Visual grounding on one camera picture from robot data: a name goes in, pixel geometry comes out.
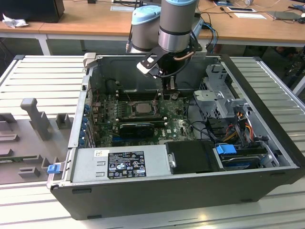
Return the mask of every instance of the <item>metal slotted surface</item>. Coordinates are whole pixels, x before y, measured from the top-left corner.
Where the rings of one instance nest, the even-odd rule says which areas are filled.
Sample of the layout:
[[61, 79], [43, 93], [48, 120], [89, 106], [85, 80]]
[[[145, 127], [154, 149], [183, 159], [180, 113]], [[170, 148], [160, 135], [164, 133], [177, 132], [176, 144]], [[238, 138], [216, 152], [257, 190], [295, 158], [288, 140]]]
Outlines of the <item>metal slotted surface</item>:
[[58, 113], [74, 117], [81, 89], [83, 56], [25, 56], [14, 61], [0, 81], [0, 113], [28, 119], [20, 108], [23, 98], [36, 98], [37, 108], [48, 118]]
[[[244, 57], [231, 59], [296, 146], [305, 153], [304, 104], [263, 62]], [[237, 85], [233, 83], [232, 86], [243, 98]]]
[[40, 229], [302, 229], [305, 179], [255, 203], [77, 221], [45, 187], [0, 187], [0, 228]]

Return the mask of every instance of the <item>warning label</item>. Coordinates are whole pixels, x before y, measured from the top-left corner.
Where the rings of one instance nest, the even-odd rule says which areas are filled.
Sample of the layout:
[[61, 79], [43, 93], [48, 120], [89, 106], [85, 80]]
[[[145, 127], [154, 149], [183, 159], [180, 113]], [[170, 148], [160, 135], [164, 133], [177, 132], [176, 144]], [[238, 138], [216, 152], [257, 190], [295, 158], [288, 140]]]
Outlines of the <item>warning label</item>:
[[145, 177], [145, 167], [143, 151], [108, 154], [109, 179]]

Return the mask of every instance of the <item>blue latch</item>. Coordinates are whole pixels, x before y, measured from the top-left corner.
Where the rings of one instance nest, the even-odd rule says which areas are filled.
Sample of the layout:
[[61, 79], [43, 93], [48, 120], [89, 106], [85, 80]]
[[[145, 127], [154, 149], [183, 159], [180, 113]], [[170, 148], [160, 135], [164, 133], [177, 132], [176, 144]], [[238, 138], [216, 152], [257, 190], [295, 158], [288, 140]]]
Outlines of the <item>blue latch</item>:
[[61, 173], [60, 169], [60, 165], [49, 165], [47, 172], [48, 174]]
[[219, 145], [216, 147], [218, 154], [236, 154], [234, 145]]

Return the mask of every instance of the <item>black box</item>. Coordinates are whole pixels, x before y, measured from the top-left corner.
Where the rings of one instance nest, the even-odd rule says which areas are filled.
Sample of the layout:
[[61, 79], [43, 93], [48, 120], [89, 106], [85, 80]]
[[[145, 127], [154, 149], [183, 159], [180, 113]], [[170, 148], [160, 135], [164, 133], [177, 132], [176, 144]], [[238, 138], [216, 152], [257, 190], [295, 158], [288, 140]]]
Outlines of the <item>black box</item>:
[[1, 0], [1, 18], [57, 23], [65, 8], [63, 0]]

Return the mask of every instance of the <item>wooden desk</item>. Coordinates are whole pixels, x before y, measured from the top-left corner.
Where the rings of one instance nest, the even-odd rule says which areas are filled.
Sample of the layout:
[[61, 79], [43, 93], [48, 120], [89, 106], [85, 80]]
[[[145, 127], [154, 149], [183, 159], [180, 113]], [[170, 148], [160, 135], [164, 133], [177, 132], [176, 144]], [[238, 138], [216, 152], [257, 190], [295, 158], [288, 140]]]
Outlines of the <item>wooden desk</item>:
[[[272, 6], [275, 0], [254, 0], [254, 3], [259, 6]], [[256, 11], [285, 11], [288, 10], [288, 6], [291, 6], [293, 1], [281, 0], [271, 8], [262, 8], [252, 5]], [[219, 8], [210, 1], [201, 0], [199, 9], [204, 12], [222, 12]], [[230, 13], [233, 18], [230, 18], [228, 14], [210, 14], [213, 28], [219, 33], [219, 43], [233, 43], [233, 44], [255, 44], [258, 45], [270, 45], [270, 43], [279, 43], [281, 46], [304, 46], [305, 45], [305, 25], [295, 22], [293, 24], [286, 23], [285, 21], [275, 20], [267, 13], [259, 13], [265, 16], [267, 19], [246, 19], [238, 18], [233, 13]], [[208, 15], [202, 14], [203, 19], [209, 22]], [[202, 31], [200, 33], [200, 39], [210, 38], [211, 33]]]
[[39, 29], [43, 25], [43, 22], [30, 22], [28, 26], [16, 27], [15, 29], [6, 26], [4, 23], [0, 23], [0, 32], [12, 32], [12, 33], [39, 33]]
[[65, 12], [58, 23], [45, 23], [40, 33], [128, 36], [132, 12], [110, 11], [111, 3], [64, 1]]
[[[254, 0], [256, 5], [270, 6], [276, 0]], [[284, 11], [293, 1], [281, 0], [271, 8], [251, 6], [257, 11]], [[1, 37], [20, 37], [38, 39], [44, 55], [50, 55], [48, 39], [68, 40], [109, 40], [126, 41], [129, 35], [132, 13], [110, 11], [111, 3], [87, 1], [73, 2], [64, 0], [65, 12], [59, 23], [30, 22], [29, 27], [11, 29], [0, 24]], [[209, 0], [200, 0], [199, 9], [206, 12], [220, 13], [219, 7]], [[273, 21], [267, 13], [260, 13], [267, 19], [238, 18], [233, 13], [232, 19], [225, 13], [210, 14], [213, 27], [219, 33], [219, 44], [294, 46], [305, 45], [305, 25], [295, 22]], [[209, 21], [207, 14], [202, 14]], [[199, 40], [204, 44], [211, 38], [209, 30], [202, 30]]]

